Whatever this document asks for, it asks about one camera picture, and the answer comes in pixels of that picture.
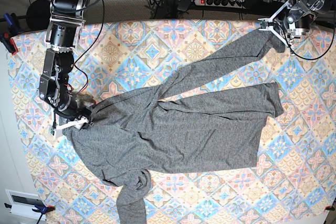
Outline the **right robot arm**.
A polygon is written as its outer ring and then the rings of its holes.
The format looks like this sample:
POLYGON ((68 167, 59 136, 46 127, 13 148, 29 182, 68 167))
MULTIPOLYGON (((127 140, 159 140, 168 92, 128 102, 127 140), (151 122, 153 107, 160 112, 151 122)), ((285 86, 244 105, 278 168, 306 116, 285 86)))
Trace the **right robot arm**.
POLYGON ((46 50, 39 81, 39 98, 53 110, 50 133, 62 135, 64 129, 91 124, 91 111, 80 104, 69 84, 69 73, 75 67, 75 43, 79 40, 84 9, 90 0, 51 0, 50 22, 47 28, 46 50))

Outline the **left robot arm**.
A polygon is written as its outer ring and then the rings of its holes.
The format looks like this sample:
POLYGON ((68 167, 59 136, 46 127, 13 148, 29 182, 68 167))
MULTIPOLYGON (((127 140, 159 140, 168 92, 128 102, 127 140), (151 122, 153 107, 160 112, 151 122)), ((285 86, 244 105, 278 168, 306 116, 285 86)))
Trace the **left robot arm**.
POLYGON ((260 19, 259 30, 272 32, 296 55, 291 47, 293 40, 309 35, 317 16, 331 7, 332 0, 287 0, 271 17, 260 19))

